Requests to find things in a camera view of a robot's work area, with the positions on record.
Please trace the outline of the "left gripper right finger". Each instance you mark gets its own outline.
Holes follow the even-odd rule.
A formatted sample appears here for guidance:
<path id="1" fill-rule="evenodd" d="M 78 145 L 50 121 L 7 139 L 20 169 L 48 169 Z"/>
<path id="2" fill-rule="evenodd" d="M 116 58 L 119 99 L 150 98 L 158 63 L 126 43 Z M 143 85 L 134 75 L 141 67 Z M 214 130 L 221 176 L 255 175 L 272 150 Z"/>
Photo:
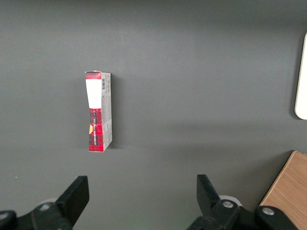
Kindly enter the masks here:
<path id="1" fill-rule="evenodd" d="M 205 174 L 197 175 L 197 201 L 202 215 L 189 230 L 294 230 L 280 209 L 259 206 L 250 212 L 230 199 L 221 199 Z"/>

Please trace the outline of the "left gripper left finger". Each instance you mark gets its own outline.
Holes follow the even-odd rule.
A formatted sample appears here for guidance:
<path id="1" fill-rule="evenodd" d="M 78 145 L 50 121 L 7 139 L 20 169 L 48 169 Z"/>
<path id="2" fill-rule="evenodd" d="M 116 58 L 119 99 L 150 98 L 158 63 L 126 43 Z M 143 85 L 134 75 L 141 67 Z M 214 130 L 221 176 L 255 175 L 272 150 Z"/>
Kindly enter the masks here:
<path id="1" fill-rule="evenodd" d="M 89 202 L 87 176 L 78 176 L 54 202 L 44 202 L 18 217 L 13 210 L 0 212 L 2 230 L 71 230 Z"/>

